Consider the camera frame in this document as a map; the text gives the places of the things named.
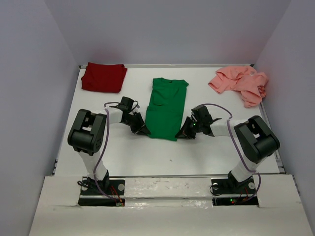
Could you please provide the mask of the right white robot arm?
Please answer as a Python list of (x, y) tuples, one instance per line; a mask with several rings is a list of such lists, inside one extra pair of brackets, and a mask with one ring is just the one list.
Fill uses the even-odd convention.
[(210, 191), (215, 196), (239, 194), (249, 188), (257, 167), (280, 148), (280, 141), (260, 116), (244, 120), (234, 120), (232, 115), (226, 119), (212, 118), (207, 107), (208, 104), (201, 104), (193, 108), (175, 137), (195, 139), (198, 133), (230, 137), (240, 161), (227, 178), (216, 179)]

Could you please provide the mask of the green t shirt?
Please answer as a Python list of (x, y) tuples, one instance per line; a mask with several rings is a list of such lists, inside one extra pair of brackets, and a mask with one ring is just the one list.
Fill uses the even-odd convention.
[(185, 80), (154, 78), (145, 124), (150, 138), (176, 141), (181, 129), (187, 87)]

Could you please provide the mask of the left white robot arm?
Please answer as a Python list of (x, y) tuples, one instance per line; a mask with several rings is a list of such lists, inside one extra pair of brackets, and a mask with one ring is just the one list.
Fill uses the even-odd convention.
[(106, 193), (110, 187), (109, 171), (102, 158), (109, 140), (110, 125), (121, 123), (129, 126), (135, 135), (150, 135), (138, 109), (138, 101), (124, 96), (120, 102), (105, 103), (101, 112), (78, 111), (67, 142), (79, 153), (88, 172), (86, 180), (78, 182), (79, 186), (109, 196)]

